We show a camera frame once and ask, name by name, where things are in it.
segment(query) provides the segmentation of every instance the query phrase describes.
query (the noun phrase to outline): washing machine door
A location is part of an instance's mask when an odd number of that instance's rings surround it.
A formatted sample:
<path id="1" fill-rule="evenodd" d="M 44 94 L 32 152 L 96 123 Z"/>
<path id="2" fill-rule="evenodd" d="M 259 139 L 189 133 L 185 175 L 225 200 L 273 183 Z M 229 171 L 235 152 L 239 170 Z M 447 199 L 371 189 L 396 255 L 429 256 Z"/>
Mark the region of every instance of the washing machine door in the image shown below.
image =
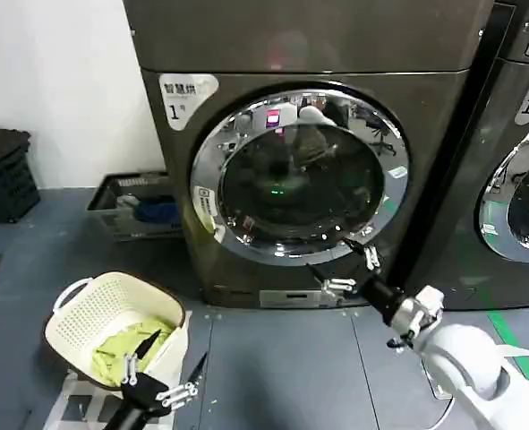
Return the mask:
<path id="1" fill-rule="evenodd" d="M 481 234 L 498 254 L 529 262 L 529 134 L 506 156 L 485 187 Z"/>
<path id="2" fill-rule="evenodd" d="M 399 127 L 341 90 L 292 90 L 225 117 L 192 165 L 202 225 L 255 262 L 304 265 L 371 241 L 397 212 L 408 180 Z"/>

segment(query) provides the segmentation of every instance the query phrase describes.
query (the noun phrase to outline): gray storage crate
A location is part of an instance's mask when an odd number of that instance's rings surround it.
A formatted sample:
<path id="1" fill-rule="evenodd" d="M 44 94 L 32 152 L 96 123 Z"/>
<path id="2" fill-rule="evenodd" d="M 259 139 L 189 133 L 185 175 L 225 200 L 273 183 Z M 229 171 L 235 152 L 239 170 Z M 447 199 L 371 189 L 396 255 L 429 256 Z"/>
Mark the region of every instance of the gray storage crate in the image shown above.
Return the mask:
<path id="1" fill-rule="evenodd" d="M 117 242 L 151 238 L 181 238 L 179 219 L 170 223 L 141 222 L 133 208 L 117 206 L 117 197 L 133 195 L 141 201 L 171 198 L 173 187 L 165 172 L 106 176 L 98 188 L 88 211 L 93 213 Z"/>

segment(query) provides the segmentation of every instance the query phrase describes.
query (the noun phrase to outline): plastic basket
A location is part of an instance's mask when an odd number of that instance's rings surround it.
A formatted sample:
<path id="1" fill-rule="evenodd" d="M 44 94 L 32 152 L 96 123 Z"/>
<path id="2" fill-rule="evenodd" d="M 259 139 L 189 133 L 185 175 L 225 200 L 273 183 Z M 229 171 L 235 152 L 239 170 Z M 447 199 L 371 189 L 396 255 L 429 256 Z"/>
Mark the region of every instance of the plastic basket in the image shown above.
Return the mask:
<path id="1" fill-rule="evenodd" d="M 16 222 L 39 202 L 26 159 L 28 137 L 27 133 L 0 130 L 0 222 Z"/>
<path id="2" fill-rule="evenodd" d="M 134 195 L 140 200 L 172 197 L 173 187 L 165 172 L 149 172 L 106 176 L 98 188 L 88 211 L 99 219 L 117 242 L 153 238 L 183 238 L 179 219 L 167 223 L 141 222 L 132 208 L 116 205 L 120 195 Z"/>
<path id="3" fill-rule="evenodd" d="M 80 288 L 83 289 L 64 304 Z M 176 327 L 144 370 L 169 385 L 180 372 L 188 349 L 185 311 L 176 298 L 133 276 L 109 272 L 69 286 L 55 301 L 45 338 L 75 372 L 119 395 L 119 387 L 108 385 L 92 373 L 93 350 L 110 336 L 151 316 Z"/>

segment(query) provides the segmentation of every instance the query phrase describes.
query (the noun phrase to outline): black crate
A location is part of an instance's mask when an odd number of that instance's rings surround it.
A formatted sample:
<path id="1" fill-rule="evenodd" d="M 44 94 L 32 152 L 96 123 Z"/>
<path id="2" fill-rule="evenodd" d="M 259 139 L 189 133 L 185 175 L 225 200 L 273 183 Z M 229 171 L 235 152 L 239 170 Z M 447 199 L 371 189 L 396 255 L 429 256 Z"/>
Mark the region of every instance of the black crate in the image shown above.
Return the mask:
<path id="1" fill-rule="evenodd" d="M 16 222 L 39 202 L 26 159 L 28 137 L 26 133 L 0 130 L 0 222 Z"/>

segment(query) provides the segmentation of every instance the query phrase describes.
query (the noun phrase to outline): white laundry basket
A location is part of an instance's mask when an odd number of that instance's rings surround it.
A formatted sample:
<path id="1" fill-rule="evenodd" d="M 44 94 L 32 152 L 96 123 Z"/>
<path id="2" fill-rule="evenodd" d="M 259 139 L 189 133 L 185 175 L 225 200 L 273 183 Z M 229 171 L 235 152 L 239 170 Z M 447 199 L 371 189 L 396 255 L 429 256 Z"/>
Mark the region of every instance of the white laundry basket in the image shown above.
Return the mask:
<path id="1" fill-rule="evenodd" d="M 64 304 L 79 288 L 83 290 Z M 169 385 L 180 373 L 188 348 L 185 311 L 170 294 L 133 276 L 109 272 L 69 286 L 55 301 L 45 337 L 49 346 L 75 372 L 105 390 L 120 391 L 119 387 L 108 385 L 91 371 L 93 349 L 124 328 L 151 316 L 174 326 L 175 330 L 144 372 Z"/>

